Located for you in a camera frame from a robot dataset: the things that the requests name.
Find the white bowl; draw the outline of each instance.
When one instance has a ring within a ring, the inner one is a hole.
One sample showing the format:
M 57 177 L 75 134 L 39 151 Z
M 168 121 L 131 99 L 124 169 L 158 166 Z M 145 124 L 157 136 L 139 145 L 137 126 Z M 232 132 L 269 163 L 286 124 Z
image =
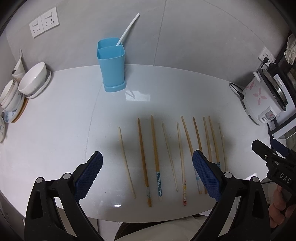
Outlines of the white bowl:
M 45 82 L 46 66 L 44 62 L 33 66 L 22 78 L 19 91 L 25 95 L 31 95 Z
M 0 95 L 0 104 L 5 102 L 5 97 L 8 97 L 10 92 L 12 91 L 14 85 L 14 81 L 11 80 L 8 82 L 8 84 L 5 86 L 4 90 L 2 91 L 2 94 Z
M 9 105 L 11 100 L 13 99 L 15 93 L 17 92 L 17 88 L 18 88 L 18 84 L 16 81 L 14 81 L 14 85 L 13 85 L 11 92 L 9 93 L 7 98 L 5 97 L 6 100 L 3 101 L 1 104 L 3 109 L 5 109 Z
M 8 106 L 6 108 L 4 108 L 4 110 L 10 112 L 10 111 L 17 109 L 17 106 L 18 106 L 21 98 L 22 98 L 22 94 L 20 93 L 19 90 L 17 90 L 14 97 L 12 98 L 11 102 L 8 104 Z

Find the cup base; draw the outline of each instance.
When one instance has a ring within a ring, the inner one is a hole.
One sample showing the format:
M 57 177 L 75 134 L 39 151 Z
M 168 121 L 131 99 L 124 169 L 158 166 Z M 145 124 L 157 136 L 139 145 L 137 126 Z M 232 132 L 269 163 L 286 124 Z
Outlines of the cup base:
M 105 91 L 109 92 L 109 93 L 123 90 L 125 87 L 126 87 L 126 80 L 124 80 L 124 82 L 122 84 L 117 85 L 117 86 L 112 86 L 112 87 L 105 86 L 105 84 L 104 84 Z

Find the gray wall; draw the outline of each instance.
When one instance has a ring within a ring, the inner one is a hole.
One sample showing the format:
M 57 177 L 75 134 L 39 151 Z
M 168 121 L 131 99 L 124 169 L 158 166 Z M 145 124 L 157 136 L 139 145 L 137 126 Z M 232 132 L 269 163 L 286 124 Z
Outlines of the gray wall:
M 33 19 L 57 6 L 60 26 L 32 38 Z M 27 0 L 6 27 L 15 59 L 54 71 L 97 65 L 97 41 L 120 37 L 126 63 L 167 66 L 247 84 L 266 46 L 276 56 L 288 27 L 268 0 Z
M 9 47 L 5 31 L 0 36 L 0 93 L 5 85 L 12 79 L 11 71 L 16 61 Z

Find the finger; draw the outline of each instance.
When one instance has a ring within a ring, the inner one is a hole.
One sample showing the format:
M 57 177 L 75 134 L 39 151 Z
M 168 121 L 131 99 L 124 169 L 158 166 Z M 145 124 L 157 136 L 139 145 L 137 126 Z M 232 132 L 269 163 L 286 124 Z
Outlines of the finger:
M 283 190 L 283 188 L 280 185 L 277 185 L 276 188 L 279 192 L 281 192 Z
M 283 199 L 283 194 L 279 192 L 278 189 L 274 190 L 274 206 L 281 211 L 286 208 L 286 202 Z
M 285 216 L 286 216 L 287 218 L 291 217 L 291 215 L 292 215 L 292 213 L 294 212 L 295 208 L 296 208 L 296 204 L 293 204 L 293 205 L 289 206 L 289 207 L 287 208 L 286 212 L 285 212 Z
M 285 216 L 280 213 L 280 211 L 274 206 L 274 203 L 271 204 L 268 208 L 269 215 L 275 221 L 277 225 L 280 225 L 285 220 Z
M 270 220 L 270 227 L 272 229 L 276 228 L 277 227 L 277 224 L 276 222 L 271 218 L 271 216 L 269 216 L 269 220 Z

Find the wooden chopstick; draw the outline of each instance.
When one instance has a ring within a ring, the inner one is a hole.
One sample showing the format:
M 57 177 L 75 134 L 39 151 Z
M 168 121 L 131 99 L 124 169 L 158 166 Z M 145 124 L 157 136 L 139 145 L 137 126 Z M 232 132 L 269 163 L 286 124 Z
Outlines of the wooden chopstick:
M 224 171 L 227 172 L 228 171 L 228 166 L 227 166 L 227 157 L 226 157 L 226 153 L 225 153 L 225 149 L 224 149 L 224 139 L 223 139 L 220 123 L 218 123 L 218 125 L 219 125 L 219 130 L 220 130 L 222 149 L 223 149 L 223 156 L 224 156 L 224 165 L 225 165 L 225 170 Z
M 125 153 L 124 147 L 123 147 L 123 141 L 122 141 L 122 135 L 121 135 L 120 127 L 118 127 L 118 135 L 119 135 L 119 141 L 120 141 L 120 144 L 121 144 L 122 156 L 123 156 L 124 165 L 125 165 L 125 168 L 126 168 L 126 173 L 128 175 L 128 180 L 129 180 L 130 185 L 131 185 L 131 190 L 132 190 L 132 193 L 133 193 L 133 197 L 136 198 L 136 193 L 135 193 L 135 190 L 133 189 L 133 183 L 131 181 L 131 175 L 130 175 L 130 172 L 129 172 L 129 169 L 128 169 L 128 162 L 126 160 L 126 153 Z
M 172 160 L 172 155 L 171 155 L 171 152 L 170 152 L 170 146 L 169 146 L 169 143 L 168 143 L 168 137 L 167 137 L 167 134 L 166 134 L 164 123 L 162 124 L 162 126 L 163 126 L 163 134 L 165 136 L 165 143 L 166 143 L 167 149 L 168 149 L 168 156 L 170 158 L 170 165 L 172 167 L 172 172 L 173 172 L 173 176 L 174 176 L 175 187 L 176 187 L 176 191 L 178 191 L 178 184 L 177 184 L 177 178 L 176 178 L 174 163 L 173 163 L 173 160 Z
M 188 145 L 189 145 L 189 149 L 190 149 L 190 154 L 191 154 L 191 158 L 192 158 L 192 156 L 193 156 L 192 144 L 191 144 L 191 141 L 190 141 L 190 137 L 189 137 L 189 134 L 188 134 L 187 127 L 186 127 L 183 116 L 181 116 L 181 119 L 182 119 L 183 126 L 184 126 L 184 129 L 185 129 L 185 134 L 186 134 L 186 137 L 187 137 L 187 141 L 188 141 Z M 194 173 L 195 173 L 195 177 L 196 177 L 198 193 L 202 194 L 202 191 L 200 189 L 200 183 L 199 183 L 200 176 L 197 174 L 197 171 L 195 170 L 195 168 L 194 168 Z
M 195 122 L 195 118 L 194 117 L 193 117 L 193 123 L 194 123 L 195 132 L 196 132 L 196 136 L 197 136 L 198 147 L 199 147 L 200 151 L 202 152 L 202 143 L 200 141 L 200 135 L 198 134 L 198 129 L 197 129 L 197 125 L 196 125 L 196 122 Z
M 207 151 L 208 151 L 208 154 L 209 154 L 209 161 L 212 162 L 212 153 L 211 153 L 209 133 L 207 131 L 207 123 L 206 123 L 204 117 L 203 117 L 203 121 L 204 121 L 204 126 L 205 126 L 205 136 L 207 138 Z
M 186 197 L 186 177 L 185 177 L 185 165 L 184 165 L 184 155 L 182 148 L 182 139 L 180 134 L 179 123 L 177 122 L 177 130 L 178 130 L 178 140 L 179 140 L 179 149 L 180 149 L 180 158 L 181 158 L 181 169 L 182 169 L 182 185 L 183 185 L 183 206 L 187 205 L 187 197 Z
M 214 147 L 215 147 L 217 165 L 221 169 L 220 159 L 219 159 L 219 152 L 218 152 L 218 146 L 217 146 L 217 141 L 216 141 L 216 137 L 215 137 L 215 133 L 214 133 L 214 128 L 213 128 L 213 125 L 212 125 L 211 117 L 209 117 L 209 122 L 210 122 L 210 126 L 211 126 L 213 140 L 214 140 Z
M 156 169 L 156 177 L 157 177 L 157 186 L 158 186 L 158 198 L 161 201 L 163 198 L 162 190 L 161 190 L 161 180 L 160 180 L 160 171 L 159 171 L 159 161 L 157 154 L 157 145 L 156 145 L 156 136 L 154 130 L 154 121 L 153 116 L 150 116 L 151 120 L 151 129 L 152 129 L 152 139 L 153 139 L 153 149 L 154 149 L 154 160 L 155 160 L 155 169 Z
M 149 183 L 148 183 L 148 175 L 147 175 L 145 153 L 144 153 L 144 145 L 143 145 L 143 139 L 142 139 L 141 123 L 140 123 L 139 118 L 138 118 L 138 128 L 139 128 L 142 164 L 143 164 L 143 171 L 144 171 L 144 180 L 145 180 L 145 186 L 146 186 L 146 195 L 147 195 L 147 200 L 148 200 L 148 206 L 151 207 L 152 204 L 151 204 L 151 197 L 150 197 L 150 188 L 149 188 Z

